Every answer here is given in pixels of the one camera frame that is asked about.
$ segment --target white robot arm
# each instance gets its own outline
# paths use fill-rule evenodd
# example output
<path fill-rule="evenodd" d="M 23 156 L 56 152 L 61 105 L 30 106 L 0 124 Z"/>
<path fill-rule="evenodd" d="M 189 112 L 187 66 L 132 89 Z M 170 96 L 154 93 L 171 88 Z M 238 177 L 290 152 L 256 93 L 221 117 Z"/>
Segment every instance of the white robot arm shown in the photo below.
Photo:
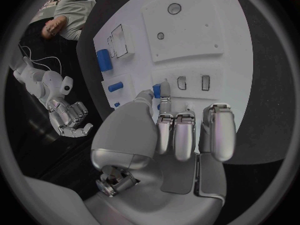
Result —
<path fill-rule="evenodd" d="M 73 87 L 73 79 L 64 79 L 55 71 L 34 68 L 28 57 L 17 58 L 10 65 L 14 77 L 25 84 L 27 91 L 35 96 L 49 111 L 50 122 L 60 136 L 78 138 L 88 135 L 93 125 L 88 123 L 78 128 L 88 114 L 82 102 L 70 105 L 65 101 Z"/>

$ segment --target person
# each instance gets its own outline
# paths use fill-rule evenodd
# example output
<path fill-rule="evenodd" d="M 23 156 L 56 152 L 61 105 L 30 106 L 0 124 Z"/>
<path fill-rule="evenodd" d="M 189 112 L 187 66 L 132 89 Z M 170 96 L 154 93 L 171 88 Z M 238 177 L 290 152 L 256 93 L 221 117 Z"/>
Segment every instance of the person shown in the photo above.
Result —
<path fill-rule="evenodd" d="M 49 40 L 59 34 L 67 40 L 78 41 L 95 4 L 96 0 L 61 0 L 55 9 L 53 20 L 47 21 L 42 28 L 41 36 Z"/>

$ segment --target black background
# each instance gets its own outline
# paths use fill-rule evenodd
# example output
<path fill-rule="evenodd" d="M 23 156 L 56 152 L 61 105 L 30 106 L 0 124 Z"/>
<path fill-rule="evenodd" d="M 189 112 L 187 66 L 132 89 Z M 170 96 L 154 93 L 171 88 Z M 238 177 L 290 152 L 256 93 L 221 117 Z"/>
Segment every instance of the black background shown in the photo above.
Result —
<path fill-rule="evenodd" d="M 21 0 L 11 0 L 9 2 L 11 9 L 2 9 L 1 17 L 2 29 L 5 27 L 5 20 L 9 19 L 12 11 L 19 6 Z M 300 28 L 300 0 L 277 0 L 281 3 L 290 19 L 295 24 L 296 28 Z M 18 203 L 17 199 L 14 197 L 10 188 L 7 186 L 3 177 L 0 179 L 1 187 L 1 201 L 2 201 L 2 211 L 1 219 L 4 224 L 15 224 L 17 222 L 22 222 L 25 224 L 36 224 L 33 219 L 25 212 L 22 206 Z M 290 191 L 287 193 L 282 203 L 277 207 L 277 209 L 270 215 L 270 217 L 263 223 L 264 225 L 275 224 L 276 222 L 284 221 L 286 224 L 295 223 L 298 219 L 298 201 L 300 188 L 300 178 L 299 176 L 295 180 Z"/>

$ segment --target gray t-shirt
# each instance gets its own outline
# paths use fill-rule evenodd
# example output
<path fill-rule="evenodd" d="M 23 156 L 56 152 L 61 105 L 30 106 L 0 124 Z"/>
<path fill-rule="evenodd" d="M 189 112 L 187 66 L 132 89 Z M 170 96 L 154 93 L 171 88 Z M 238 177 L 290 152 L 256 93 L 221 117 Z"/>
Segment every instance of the gray t-shirt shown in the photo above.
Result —
<path fill-rule="evenodd" d="M 61 0 L 56 7 L 54 19 L 59 16 L 65 16 L 67 22 L 59 34 L 67 40 L 78 41 L 81 29 L 95 4 L 96 0 Z"/>

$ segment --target circular hole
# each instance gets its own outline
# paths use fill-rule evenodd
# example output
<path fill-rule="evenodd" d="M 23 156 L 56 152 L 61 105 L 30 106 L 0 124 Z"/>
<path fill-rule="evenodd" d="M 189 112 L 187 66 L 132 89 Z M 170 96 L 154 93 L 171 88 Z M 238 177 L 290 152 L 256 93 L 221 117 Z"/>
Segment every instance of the circular hole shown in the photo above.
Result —
<path fill-rule="evenodd" d="M 172 3 L 168 8 L 167 11 L 169 14 L 176 15 L 179 14 L 181 11 L 181 6 L 178 3 Z"/>
<path fill-rule="evenodd" d="M 159 40 L 162 40 L 162 39 L 165 38 L 165 35 L 164 35 L 162 32 L 160 32 L 159 34 L 157 34 L 157 38 L 158 38 Z"/>

